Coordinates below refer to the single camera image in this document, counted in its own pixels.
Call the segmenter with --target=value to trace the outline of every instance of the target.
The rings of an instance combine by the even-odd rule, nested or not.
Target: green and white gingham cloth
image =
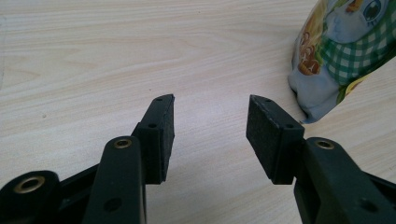
[[[376,27],[354,43],[340,44],[323,36],[320,56],[334,80],[345,86],[364,77],[396,55],[396,1]]]

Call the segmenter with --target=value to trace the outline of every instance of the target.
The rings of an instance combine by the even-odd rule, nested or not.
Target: cartoon eye
[[[372,1],[363,11],[363,16],[367,21],[374,21],[381,11],[381,2],[379,0]]]

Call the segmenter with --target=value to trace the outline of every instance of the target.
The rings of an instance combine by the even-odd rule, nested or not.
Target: screw hole
[[[121,206],[122,206],[121,198],[112,198],[112,199],[108,200],[107,202],[105,202],[103,209],[105,209],[105,211],[111,213],[111,212],[117,211]]]
[[[14,191],[19,194],[35,191],[44,184],[45,180],[44,176],[41,175],[28,177],[15,186]]]
[[[318,140],[315,144],[323,149],[334,149],[334,145],[326,140]]]
[[[116,148],[125,148],[132,144],[132,141],[129,139],[120,139],[114,143],[114,147]]]
[[[365,198],[360,198],[358,204],[362,209],[368,212],[374,213],[378,211],[378,208],[375,206],[375,204]]]

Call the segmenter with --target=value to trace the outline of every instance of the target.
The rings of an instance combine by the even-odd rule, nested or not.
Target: plastic bag
[[[321,119],[396,55],[396,0],[319,0],[296,39],[290,87]]]

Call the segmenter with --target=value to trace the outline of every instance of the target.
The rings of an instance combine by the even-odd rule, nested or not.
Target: wooden table
[[[250,94],[304,118],[287,75],[316,2],[1,1],[0,186],[96,164],[153,98],[173,93],[173,154],[167,181],[148,186],[148,223],[301,223],[293,186],[272,185],[245,130]],[[395,69],[388,62],[305,125],[305,137],[340,143],[392,182]]]

